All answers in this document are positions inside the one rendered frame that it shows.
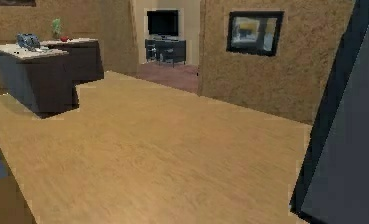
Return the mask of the dark brown kitchen counter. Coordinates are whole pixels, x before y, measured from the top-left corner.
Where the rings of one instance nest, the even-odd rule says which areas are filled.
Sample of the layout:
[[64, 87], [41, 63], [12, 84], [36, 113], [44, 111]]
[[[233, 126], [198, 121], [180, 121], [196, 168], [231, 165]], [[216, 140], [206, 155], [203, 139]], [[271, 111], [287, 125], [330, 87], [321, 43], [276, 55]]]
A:
[[41, 118], [74, 110], [76, 86], [104, 78], [99, 42], [43, 41], [39, 51], [0, 45], [0, 78], [12, 97]]

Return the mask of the green house plant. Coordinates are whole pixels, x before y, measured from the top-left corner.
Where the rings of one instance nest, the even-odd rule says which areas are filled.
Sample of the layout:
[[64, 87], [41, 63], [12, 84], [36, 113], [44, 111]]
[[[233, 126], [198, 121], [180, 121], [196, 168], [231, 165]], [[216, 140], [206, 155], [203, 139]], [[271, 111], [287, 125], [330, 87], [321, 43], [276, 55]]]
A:
[[61, 19], [56, 18], [52, 21], [52, 35], [55, 39], [59, 39], [61, 35]]

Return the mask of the black television stand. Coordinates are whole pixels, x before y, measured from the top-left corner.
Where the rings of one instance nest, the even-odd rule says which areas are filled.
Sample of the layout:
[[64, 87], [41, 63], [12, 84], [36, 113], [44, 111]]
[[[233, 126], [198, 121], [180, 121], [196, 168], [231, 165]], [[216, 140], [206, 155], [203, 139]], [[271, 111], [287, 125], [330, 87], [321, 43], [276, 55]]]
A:
[[146, 39], [145, 51], [147, 61], [171, 62], [172, 66], [187, 61], [185, 40]]

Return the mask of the black television set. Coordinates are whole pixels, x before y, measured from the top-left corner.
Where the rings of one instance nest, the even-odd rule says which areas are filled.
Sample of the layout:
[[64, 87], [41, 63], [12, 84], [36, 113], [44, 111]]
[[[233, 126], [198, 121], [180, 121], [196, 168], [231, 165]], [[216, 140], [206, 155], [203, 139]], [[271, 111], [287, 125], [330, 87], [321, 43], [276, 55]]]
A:
[[147, 12], [148, 32], [150, 35], [178, 36], [179, 11], [156, 10]]

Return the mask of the black framed wall picture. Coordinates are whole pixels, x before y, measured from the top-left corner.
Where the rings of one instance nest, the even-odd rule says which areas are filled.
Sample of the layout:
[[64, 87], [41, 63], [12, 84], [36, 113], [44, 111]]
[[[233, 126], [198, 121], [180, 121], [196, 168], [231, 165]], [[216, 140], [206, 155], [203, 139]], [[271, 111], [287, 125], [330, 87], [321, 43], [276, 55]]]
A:
[[226, 51], [275, 56], [283, 17], [283, 11], [230, 12]]

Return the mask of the blue grey kettle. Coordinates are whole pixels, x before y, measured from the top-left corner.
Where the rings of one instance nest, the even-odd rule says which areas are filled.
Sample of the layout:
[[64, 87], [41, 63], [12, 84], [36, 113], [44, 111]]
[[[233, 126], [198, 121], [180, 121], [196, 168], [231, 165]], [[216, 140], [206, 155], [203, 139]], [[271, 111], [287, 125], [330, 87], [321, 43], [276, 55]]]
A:
[[26, 48], [28, 50], [34, 50], [40, 47], [40, 41], [38, 37], [34, 34], [29, 33], [19, 33], [16, 36], [17, 44], [21, 48]]

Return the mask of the dark framed wall picture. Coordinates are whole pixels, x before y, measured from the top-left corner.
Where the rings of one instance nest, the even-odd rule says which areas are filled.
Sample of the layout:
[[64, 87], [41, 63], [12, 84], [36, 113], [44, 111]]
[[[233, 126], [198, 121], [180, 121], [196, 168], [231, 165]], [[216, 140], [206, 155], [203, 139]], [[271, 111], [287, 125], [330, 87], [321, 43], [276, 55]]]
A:
[[36, 0], [0, 0], [0, 6], [29, 6], [35, 7]]

